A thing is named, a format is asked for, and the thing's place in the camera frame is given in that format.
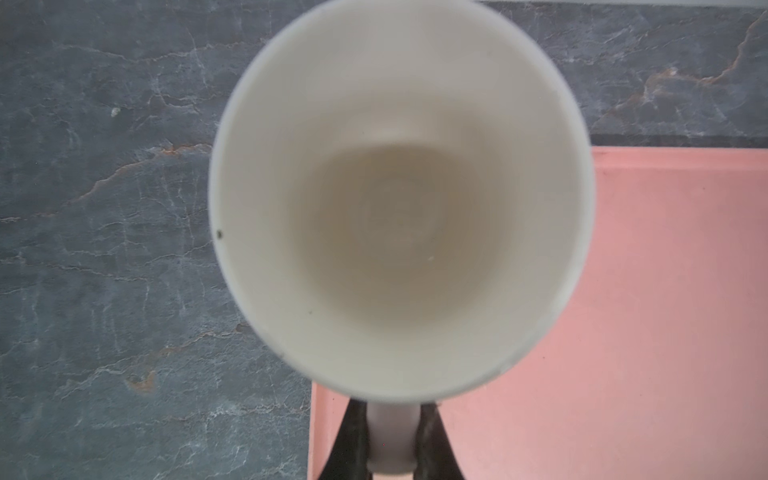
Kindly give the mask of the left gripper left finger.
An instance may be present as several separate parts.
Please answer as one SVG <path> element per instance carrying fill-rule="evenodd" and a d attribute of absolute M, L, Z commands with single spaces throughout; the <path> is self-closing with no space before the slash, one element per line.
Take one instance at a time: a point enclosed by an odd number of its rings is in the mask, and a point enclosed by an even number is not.
<path fill-rule="evenodd" d="M 367 403 L 350 399 L 318 480 L 371 480 Z"/>

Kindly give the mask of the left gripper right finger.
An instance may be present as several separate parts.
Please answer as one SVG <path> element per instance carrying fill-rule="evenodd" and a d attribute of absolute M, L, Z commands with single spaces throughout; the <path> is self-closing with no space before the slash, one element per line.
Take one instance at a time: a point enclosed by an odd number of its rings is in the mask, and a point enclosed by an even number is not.
<path fill-rule="evenodd" d="M 414 480 L 464 480 L 436 403 L 421 405 Z"/>

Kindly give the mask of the pale pink mug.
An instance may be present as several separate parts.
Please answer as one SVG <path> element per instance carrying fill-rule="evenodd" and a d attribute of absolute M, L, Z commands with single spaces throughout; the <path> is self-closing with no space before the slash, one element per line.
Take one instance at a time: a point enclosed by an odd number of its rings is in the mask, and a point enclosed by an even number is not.
<path fill-rule="evenodd" d="M 326 1 L 227 102 L 214 250 L 283 361 L 367 403 L 368 469 L 413 476 L 421 405 L 548 333 L 593 231 L 591 142 L 558 68 L 474 1 Z"/>

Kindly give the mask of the pink rectangular tray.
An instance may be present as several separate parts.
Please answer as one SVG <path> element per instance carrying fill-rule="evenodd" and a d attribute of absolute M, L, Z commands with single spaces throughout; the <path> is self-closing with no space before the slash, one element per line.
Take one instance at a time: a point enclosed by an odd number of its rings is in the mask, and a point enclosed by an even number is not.
<path fill-rule="evenodd" d="M 550 333 L 440 413 L 469 479 L 767 475 L 767 153 L 598 147 Z"/>

